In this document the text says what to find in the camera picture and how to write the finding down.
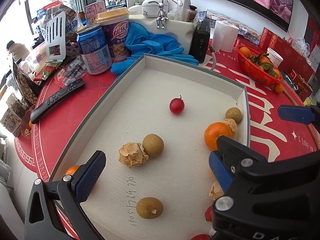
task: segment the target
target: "pink milk carton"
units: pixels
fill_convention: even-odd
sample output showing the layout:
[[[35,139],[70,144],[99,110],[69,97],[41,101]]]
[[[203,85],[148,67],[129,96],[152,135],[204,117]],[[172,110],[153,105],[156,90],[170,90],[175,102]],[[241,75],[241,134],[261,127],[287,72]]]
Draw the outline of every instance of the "pink milk carton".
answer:
[[[87,16],[89,25],[95,24],[97,14],[103,13],[105,11],[106,11],[106,5],[104,1],[95,2],[87,5],[85,7],[85,15]]]

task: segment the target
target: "paper towel roll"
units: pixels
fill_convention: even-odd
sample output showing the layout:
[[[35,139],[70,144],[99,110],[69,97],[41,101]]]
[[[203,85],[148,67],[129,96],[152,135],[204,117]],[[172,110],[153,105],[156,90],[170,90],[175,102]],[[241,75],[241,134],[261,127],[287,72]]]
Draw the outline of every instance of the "paper towel roll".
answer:
[[[232,52],[238,32],[238,27],[222,21],[216,21],[212,38],[212,48],[216,52],[219,52],[219,50]]]

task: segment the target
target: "silver bolt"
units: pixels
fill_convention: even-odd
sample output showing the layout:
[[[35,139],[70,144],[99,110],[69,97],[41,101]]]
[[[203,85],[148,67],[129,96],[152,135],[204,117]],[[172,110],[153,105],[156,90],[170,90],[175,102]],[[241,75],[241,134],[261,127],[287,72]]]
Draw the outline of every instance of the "silver bolt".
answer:
[[[231,169],[231,172],[232,172],[233,174],[236,173],[236,168],[235,168],[234,166],[231,166],[230,169]]]
[[[252,159],[249,159],[249,158],[243,159],[243,160],[241,161],[241,166],[242,166],[242,167],[250,167],[252,164],[253,164],[253,160],[252,160]]]
[[[35,180],[35,184],[36,184],[36,185],[39,185],[40,183],[41,183],[41,179],[36,179],[36,180]]]
[[[63,177],[63,181],[69,181],[71,180],[71,176],[70,175],[66,175]]]
[[[215,203],[216,209],[219,211],[227,211],[233,206],[233,199],[228,196],[223,196],[217,199]]]

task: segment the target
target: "silver rabbit figurine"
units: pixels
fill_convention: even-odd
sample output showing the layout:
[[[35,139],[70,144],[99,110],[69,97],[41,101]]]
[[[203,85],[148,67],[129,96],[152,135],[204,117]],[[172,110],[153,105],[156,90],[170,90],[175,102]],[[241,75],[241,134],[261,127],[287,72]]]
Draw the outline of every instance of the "silver rabbit figurine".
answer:
[[[149,3],[156,3],[158,4],[158,7],[160,8],[160,11],[158,13],[158,18],[156,19],[157,21],[157,29],[160,29],[160,21],[162,23],[162,27],[161,29],[164,29],[165,28],[165,25],[164,25],[164,21],[165,20],[169,20],[168,19],[168,16],[167,16],[167,13],[166,11],[164,10],[164,0],[161,0],[160,3],[158,3],[157,1],[150,1]]]

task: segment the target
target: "blue can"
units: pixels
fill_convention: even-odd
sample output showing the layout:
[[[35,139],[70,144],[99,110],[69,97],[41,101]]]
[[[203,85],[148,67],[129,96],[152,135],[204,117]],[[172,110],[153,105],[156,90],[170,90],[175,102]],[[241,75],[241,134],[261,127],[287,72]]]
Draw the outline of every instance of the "blue can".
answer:
[[[90,25],[77,32],[77,43],[91,75],[100,74],[111,67],[109,47],[99,24]]]

